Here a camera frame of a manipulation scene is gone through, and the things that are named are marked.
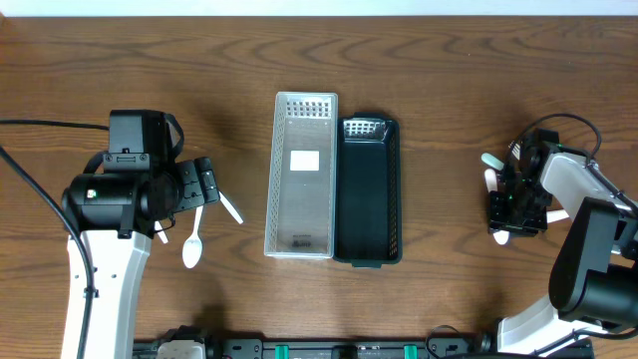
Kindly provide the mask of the white plastic fork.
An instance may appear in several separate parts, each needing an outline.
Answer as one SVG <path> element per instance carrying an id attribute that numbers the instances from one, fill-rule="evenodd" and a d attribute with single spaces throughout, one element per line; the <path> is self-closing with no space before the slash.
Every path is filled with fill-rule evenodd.
<path id="1" fill-rule="evenodd" d="M 550 210 L 546 213 L 546 222 L 553 223 L 569 218 L 569 214 L 564 209 Z"/>
<path id="2" fill-rule="evenodd" d="M 520 159 L 520 144 L 511 142 L 510 148 L 511 148 L 511 155 L 517 160 L 519 160 Z"/>

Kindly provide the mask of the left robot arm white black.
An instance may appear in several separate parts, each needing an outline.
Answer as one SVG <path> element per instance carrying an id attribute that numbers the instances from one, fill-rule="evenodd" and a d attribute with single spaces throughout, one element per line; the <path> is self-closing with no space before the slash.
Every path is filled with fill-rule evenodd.
<path id="1" fill-rule="evenodd" d="M 174 115 L 113 110 L 109 146 L 64 190 L 69 219 L 70 295 L 65 358 L 130 358 L 139 292 L 161 222 L 220 199 L 210 159 L 179 162 Z"/>

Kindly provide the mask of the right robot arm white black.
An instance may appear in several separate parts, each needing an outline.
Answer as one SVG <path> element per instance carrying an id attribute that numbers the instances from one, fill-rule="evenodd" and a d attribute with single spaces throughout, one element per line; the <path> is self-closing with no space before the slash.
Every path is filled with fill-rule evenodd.
<path id="1" fill-rule="evenodd" d="M 525 131 L 503 164 L 484 173 L 487 230 L 500 245 L 535 236 L 553 221 L 571 227 L 553 264 L 548 292 L 498 321 L 477 346 L 489 354 L 545 357 L 586 337 L 637 335 L 637 203 L 599 170 L 593 154 L 564 145 L 555 131 Z"/>

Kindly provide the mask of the pale blue plastic fork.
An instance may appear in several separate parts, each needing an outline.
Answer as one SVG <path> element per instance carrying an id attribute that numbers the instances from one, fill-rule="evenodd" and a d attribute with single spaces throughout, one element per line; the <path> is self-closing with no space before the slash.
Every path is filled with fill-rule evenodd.
<path id="1" fill-rule="evenodd" d="M 481 161 L 487 165 L 488 167 L 494 169 L 495 171 L 502 171 L 504 168 L 504 163 L 490 153 L 483 153 L 480 156 Z"/>

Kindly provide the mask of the dark green perforated plastic basket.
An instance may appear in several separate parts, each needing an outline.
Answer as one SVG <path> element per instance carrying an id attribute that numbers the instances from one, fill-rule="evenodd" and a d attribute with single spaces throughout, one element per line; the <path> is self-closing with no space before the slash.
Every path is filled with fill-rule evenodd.
<path id="1" fill-rule="evenodd" d="M 380 268 L 403 256 L 400 127 L 378 113 L 339 120 L 333 258 Z"/>

